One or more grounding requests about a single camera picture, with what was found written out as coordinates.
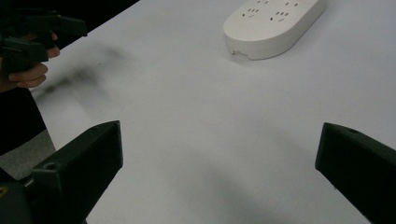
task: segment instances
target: white tabletop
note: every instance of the white tabletop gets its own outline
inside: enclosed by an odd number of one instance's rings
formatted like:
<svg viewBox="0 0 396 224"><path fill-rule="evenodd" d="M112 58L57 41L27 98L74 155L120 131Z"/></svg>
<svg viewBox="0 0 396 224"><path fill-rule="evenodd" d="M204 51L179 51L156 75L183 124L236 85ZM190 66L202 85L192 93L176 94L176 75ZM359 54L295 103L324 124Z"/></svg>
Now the white tabletop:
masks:
<svg viewBox="0 0 396 224"><path fill-rule="evenodd" d="M328 0L260 61L224 43L244 3L141 0L47 63L33 94L57 148L120 121L124 166L88 223L369 223L315 159L324 122L396 148L396 2Z"/></svg>

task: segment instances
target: dark sleeve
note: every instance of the dark sleeve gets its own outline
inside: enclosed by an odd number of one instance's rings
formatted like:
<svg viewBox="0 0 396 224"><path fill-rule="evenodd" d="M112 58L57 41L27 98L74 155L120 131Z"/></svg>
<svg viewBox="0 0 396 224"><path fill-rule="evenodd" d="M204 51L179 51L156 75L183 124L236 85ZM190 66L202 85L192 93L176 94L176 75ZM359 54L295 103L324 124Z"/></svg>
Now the dark sleeve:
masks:
<svg viewBox="0 0 396 224"><path fill-rule="evenodd" d="M46 130L28 89L15 88L0 93L0 108L0 156Z"/></svg>

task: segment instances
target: table surface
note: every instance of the table surface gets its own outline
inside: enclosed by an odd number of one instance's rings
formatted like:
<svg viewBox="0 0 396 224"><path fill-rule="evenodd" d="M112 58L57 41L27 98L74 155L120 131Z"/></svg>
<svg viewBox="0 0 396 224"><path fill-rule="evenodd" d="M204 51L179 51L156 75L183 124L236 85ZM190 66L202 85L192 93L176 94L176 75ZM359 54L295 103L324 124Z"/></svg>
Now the table surface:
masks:
<svg viewBox="0 0 396 224"><path fill-rule="evenodd" d="M119 120L124 166L91 224L363 224L315 169L324 122L396 148L394 0L328 0L288 51L231 55L245 1L141 0L46 64L54 145Z"/></svg>

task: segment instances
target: power strip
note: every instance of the power strip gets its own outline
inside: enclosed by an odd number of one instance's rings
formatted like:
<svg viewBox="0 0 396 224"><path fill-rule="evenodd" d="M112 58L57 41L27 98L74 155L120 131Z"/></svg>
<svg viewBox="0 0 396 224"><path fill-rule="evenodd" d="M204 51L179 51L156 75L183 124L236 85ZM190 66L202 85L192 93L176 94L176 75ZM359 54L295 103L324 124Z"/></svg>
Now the power strip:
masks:
<svg viewBox="0 0 396 224"><path fill-rule="evenodd" d="M326 0L248 0L224 22L227 50L261 60L290 49L326 8Z"/></svg>

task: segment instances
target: human hand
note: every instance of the human hand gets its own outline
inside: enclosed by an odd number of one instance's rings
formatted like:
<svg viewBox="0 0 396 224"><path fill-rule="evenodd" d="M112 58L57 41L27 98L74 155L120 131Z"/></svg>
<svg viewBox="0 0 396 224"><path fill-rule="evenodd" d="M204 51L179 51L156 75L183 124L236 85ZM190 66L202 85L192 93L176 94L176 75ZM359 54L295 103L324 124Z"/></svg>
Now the human hand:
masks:
<svg viewBox="0 0 396 224"><path fill-rule="evenodd" d="M58 36L55 33L51 33L52 39L56 40ZM29 34L23 39L33 40L36 38L35 34ZM57 46L52 49L47 49L47 55L49 59L60 55L61 51ZM6 71L2 69L3 58L0 57L0 93L4 91L10 91L16 87L20 88L34 88L39 86L46 80L46 73L49 71L48 67L43 63L32 63L31 68L17 72L6 74Z"/></svg>

